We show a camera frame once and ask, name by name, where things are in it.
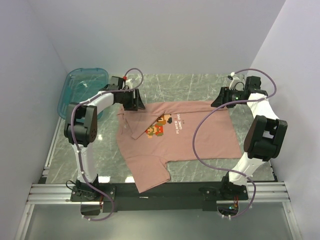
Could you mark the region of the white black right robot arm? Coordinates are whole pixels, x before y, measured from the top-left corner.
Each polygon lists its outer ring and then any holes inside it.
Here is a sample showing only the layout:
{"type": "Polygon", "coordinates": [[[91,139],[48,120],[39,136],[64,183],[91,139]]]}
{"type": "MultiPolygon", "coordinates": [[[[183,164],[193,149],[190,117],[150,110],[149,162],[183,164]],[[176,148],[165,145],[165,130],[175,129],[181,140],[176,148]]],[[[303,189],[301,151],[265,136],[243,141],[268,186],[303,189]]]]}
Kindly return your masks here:
{"type": "Polygon", "coordinates": [[[253,116],[253,122],[243,142],[244,153],[236,166],[222,178],[219,194],[223,199],[232,200],[247,192],[248,177],[270,159],[278,157],[288,123],[276,116],[268,100],[268,93],[261,89],[261,79],[249,76],[243,83],[243,89],[237,90],[241,83],[235,73],[228,78],[231,83],[220,89],[218,97],[211,106],[225,105],[233,108],[237,104],[246,104],[253,116]]]}

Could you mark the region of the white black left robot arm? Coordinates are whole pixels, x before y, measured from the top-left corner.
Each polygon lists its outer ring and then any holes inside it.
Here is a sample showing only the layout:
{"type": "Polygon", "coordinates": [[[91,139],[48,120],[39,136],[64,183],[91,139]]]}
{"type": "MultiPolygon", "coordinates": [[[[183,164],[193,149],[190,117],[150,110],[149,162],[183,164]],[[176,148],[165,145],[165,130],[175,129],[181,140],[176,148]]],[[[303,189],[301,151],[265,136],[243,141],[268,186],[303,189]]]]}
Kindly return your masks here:
{"type": "Polygon", "coordinates": [[[88,201],[104,197],[93,163],[93,142],[98,134],[98,114],[114,104],[121,104],[126,111],[146,109],[138,88],[127,76],[112,76],[94,96],[80,103],[72,102],[67,108],[64,136],[73,148],[77,164],[72,193],[88,201]]]}

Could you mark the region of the pink printed t-shirt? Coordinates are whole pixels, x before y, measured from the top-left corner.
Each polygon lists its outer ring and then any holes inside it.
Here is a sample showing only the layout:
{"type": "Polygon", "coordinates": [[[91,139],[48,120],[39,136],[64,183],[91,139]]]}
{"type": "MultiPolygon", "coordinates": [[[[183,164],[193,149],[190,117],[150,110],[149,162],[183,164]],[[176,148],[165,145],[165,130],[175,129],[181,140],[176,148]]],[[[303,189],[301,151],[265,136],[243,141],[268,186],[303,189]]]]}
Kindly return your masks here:
{"type": "Polygon", "coordinates": [[[117,113],[116,142],[139,193],[170,180],[168,162],[239,159],[242,151],[226,108],[212,114],[210,101],[148,103],[144,110],[117,113]]]}

